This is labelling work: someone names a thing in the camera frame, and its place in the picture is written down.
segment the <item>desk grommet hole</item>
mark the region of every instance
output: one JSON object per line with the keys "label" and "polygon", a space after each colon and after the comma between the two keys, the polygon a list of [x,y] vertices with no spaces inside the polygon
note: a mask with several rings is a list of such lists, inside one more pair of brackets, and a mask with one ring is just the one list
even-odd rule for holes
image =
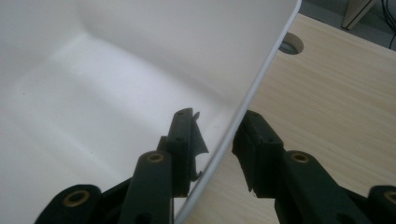
{"label": "desk grommet hole", "polygon": [[303,52],[304,43],[297,35],[287,32],[279,46],[279,50],[283,53],[296,55]]}

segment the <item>wood grain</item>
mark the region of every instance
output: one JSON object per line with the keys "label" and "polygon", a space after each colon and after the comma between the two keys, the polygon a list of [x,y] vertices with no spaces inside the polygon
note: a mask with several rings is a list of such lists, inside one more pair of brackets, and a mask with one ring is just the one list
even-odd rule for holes
{"label": "wood grain", "polygon": [[[298,15],[298,55],[278,52],[250,109],[285,143],[318,159],[335,181],[367,195],[396,186],[396,53]],[[226,152],[186,223],[278,223]]]}

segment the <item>gray floor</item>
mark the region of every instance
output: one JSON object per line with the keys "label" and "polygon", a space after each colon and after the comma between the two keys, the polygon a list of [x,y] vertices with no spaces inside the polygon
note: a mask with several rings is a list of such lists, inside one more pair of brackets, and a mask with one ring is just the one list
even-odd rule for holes
{"label": "gray floor", "polygon": [[[341,26],[347,10],[347,3],[348,0],[303,0],[300,13],[388,48],[394,33],[385,22],[381,0],[377,0],[375,5],[351,30]],[[396,18],[395,0],[389,0],[389,11]],[[393,41],[392,50],[396,50],[396,39]]]}

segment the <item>black plastic part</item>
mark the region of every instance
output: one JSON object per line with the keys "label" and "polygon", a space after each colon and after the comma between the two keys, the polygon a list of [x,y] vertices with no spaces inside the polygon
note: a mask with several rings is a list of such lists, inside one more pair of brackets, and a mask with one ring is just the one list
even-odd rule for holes
{"label": "black plastic part", "polygon": [[101,191],[93,185],[75,185],[56,195],[35,224],[93,223],[91,220]]}
{"label": "black plastic part", "polygon": [[374,223],[396,223],[396,188],[393,186],[371,188],[367,206]]}
{"label": "black plastic part", "polygon": [[187,197],[190,182],[198,179],[195,157],[208,152],[196,120],[199,113],[192,116],[192,108],[176,112],[169,134],[162,137],[157,150],[172,155],[173,196]]}
{"label": "black plastic part", "polygon": [[101,200],[96,206],[93,223],[107,224],[118,222],[131,180],[132,178],[129,178],[102,193]]}
{"label": "black plastic part", "polygon": [[275,199],[275,210],[279,223],[282,224],[301,224],[303,218],[298,210],[296,203],[291,197],[290,191],[283,179],[279,179]]}
{"label": "black plastic part", "polygon": [[282,140],[265,119],[248,111],[233,139],[233,154],[241,164],[248,190],[253,189],[258,198],[275,198],[284,152]]}
{"label": "black plastic part", "polygon": [[123,202],[120,224],[173,223],[172,158],[164,151],[140,156]]}
{"label": "black plastic part", "polygon": [[286,152],[281,171],[304,223],[372,223],[311,155]]}

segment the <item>white plastic bin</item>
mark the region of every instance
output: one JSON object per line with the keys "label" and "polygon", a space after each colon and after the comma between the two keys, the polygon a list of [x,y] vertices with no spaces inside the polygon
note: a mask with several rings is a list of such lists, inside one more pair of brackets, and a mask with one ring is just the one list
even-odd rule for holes
{"label": "white plastic bin", "polygon": [[0,223],[134,173],[192,107],[209,153],[182,222],[233,139],[300,0],[0,3]]}

